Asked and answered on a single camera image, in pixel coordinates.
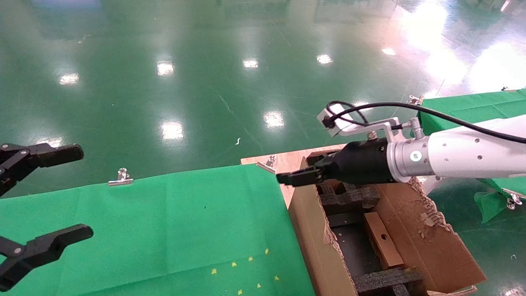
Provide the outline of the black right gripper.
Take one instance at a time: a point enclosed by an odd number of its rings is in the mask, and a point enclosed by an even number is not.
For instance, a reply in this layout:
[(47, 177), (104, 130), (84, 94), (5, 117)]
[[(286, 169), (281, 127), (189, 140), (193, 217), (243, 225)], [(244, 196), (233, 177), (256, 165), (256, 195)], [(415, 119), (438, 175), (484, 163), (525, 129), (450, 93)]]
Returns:
[(293, 172), (278, 173), (276, 179), (279, 184), (291, 187), (304, 187), (331, 179), (348, 184), (391, 183), (387, 148), (386, 138), (350, 142), (330, 157), (329, 166), (313, 165)]

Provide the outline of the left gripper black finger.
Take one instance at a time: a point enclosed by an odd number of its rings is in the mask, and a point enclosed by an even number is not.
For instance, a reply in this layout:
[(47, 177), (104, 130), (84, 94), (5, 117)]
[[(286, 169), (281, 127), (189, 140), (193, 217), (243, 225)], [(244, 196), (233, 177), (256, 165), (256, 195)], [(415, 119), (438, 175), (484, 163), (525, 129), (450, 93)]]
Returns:
[(13, 189), (37, 168), (54, 167), (83, 158), (84, 151), (76, 143), (56, 148), (49, 143), (33, 146), (4, 143), (0, 150), (0, 196)]
[(57, 261), (69, 245), (93, 235), (91, 227), (77, 224), (38, 236), (25, 244), (1, 237), (0, 252), (6, 259), (0, 265), (0, 290), (11, 290), (33, 269)]

